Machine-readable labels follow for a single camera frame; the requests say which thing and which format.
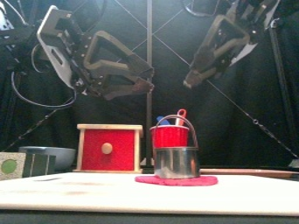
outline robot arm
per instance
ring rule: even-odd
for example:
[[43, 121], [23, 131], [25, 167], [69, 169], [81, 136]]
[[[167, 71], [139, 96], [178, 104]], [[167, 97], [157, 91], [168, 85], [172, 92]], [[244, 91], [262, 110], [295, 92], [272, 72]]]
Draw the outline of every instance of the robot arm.
[[[151, 92], [153, 68], [107, 32], [83, 32], [73, 14], [52, 6], [37, 31], [43, 50], [65, 85], [107, 100]], [[103, 50], [124, 63], [97, 59]]]
[[270, 24], [279, 1], [238, 0], [231, 3], [226, 15], [215, 17], [194, 55], [191, 71], [183, 82], [186, 87], [192, 88], [212, 75], [223, 73], [250, 54]]

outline pink cloth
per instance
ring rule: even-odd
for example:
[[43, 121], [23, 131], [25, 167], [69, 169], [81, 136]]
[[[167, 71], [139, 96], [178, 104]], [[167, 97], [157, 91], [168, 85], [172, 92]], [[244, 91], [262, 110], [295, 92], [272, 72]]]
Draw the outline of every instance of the pink cloth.
[[202, 176], [198, 178], [159, 178], [156, 176], [137, 176], [135, 181], [140, 183], [160, 186], [214, 186], [219, 180], [214, 176]]

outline black curtain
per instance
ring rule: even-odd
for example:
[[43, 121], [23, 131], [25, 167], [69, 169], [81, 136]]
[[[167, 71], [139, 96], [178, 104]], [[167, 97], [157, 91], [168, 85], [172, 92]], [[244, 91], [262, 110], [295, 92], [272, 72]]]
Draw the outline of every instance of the black curtain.
[[[37, 18], [43, 17], [52, 1], [43, 3]], [[55, 1], [65, 10], [76, 8], [77, 1]], [[276, 60], [268, 31], [254, 52], [220, 77], [212, 77], [194, 89], [183, 86], [190, 71], [188, 64], [198, 50], [211, 18], [192, 17], [182, 11], [179, 1], [153, 0], [153, 116], [176, 114], [187, 109], [200, 145], [200, 164], [207, 166], [287, 167], [292, 160], [290, 152], [259, 128], [264, 125], [286, 144], [294, 145], [286, 122], [282, 87], [278, 79]], [[284, 76], [292, 103], [294, 123], [298, 130], [298, 72], [299, 72], [299, 12], [276, 14], [280, 17], [275, 28], [282, 51]], [[107, 11], [95, 29], [113, 35], [136, 54], [145, 59], [145, 1], [107, 1]], [[15, 71], [20, 93], [31, 100], [49, 105], [64, 103], [71, 98], [55, 72], [36, 73], [31, 65], [16, 65], [1, 49], [0, 95], [1, 95], [1, 150], [51, 113], [17, 97], [11, 87]], [[79, 123], [141, 124], [145, 127], [145, 95], [121, 96], [112, 101], [79, 95], [71, 108], [59, 110], [41, 126], [19, 141], [19, 146], [40, 145], [77, 149]], [[145, 155], [145, 139], [141, 141]]]

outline table surface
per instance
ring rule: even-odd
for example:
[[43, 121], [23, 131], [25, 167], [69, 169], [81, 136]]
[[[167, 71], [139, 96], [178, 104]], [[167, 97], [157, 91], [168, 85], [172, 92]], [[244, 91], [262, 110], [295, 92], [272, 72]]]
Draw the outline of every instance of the table surface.
[[211, 186], [135, 182], [141, 174], [69, 172], [0, 181], [0, 209], [299, 216], [299, 182], [219, 175]]

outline red box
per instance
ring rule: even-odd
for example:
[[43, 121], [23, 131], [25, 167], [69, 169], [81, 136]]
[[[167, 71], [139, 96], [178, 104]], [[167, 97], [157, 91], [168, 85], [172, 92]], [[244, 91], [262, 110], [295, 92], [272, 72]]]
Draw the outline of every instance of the red box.
[[79, 124], [77, 171], [140, 172], [141, 125]]

